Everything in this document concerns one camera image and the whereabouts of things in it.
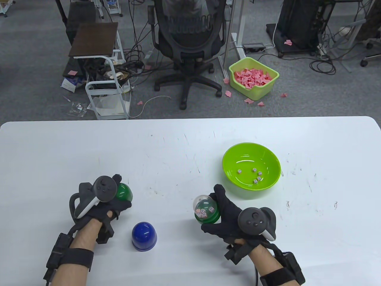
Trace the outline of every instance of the velcro strap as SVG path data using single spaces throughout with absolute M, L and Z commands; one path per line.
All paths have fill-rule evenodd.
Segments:
M 64 256 L 61 258 L 60 265 L 62 264 L 79 264 L 91 269 L 93 264 L 94 252 L 83 248 L 68 248 Z

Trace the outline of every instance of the green bowl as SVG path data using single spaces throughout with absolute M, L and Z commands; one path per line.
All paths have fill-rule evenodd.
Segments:
M 255 143 L 239 143 L 230 147 L 222 159 L 222 168 L 233 184 L 249 191 L 271 188 L 280 177 L 278 158 L 265 146 Z M 261 181 L 254 184 L 258 172 L 262 172 Z

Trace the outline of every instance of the chair backrest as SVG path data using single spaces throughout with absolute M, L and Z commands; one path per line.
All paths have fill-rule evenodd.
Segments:
M 209 59 L 224 23 L 226 0 L 154 0 L 160 33 L 173 58 Z

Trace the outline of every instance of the blue dice cup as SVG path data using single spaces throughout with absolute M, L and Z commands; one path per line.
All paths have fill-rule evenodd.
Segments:
M 140 222 L 132 229 L 132 244 L 138 251 L 151 250 L 156 241 L 156 231 L 149 222 Z

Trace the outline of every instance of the office chair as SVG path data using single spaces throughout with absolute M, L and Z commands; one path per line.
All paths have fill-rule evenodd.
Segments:
M 174 7 L 168 8 L 170 2 Z M 192 12 L 192 8 L 200 2 L 203 2 L 203 8 Z M 213 64 L 198 62 L 196 59 L 211 59 L 224 45 L 226 21 L 230 20 L 229 9 L 225 11 L 225 2 L 226 0 L 154 0 L 155 5 L 148 6 L 148 23 L 151 25 L 154 47 L 172 59 L 174 69 L 181 72 L 157 79 L 154 89 L 159 91 L 162 84 L 183 82 L 181 110 L 187 108 L 189 89 L 194 82 L 215 88 L 216 97 L 222 95 L 220 84 L 200 75 L 206 70 L 213 73 Z M 155 39 L 154 11 L 159 26 L 158 43 Z M 221 26 L 222 40 L 219 36 Z

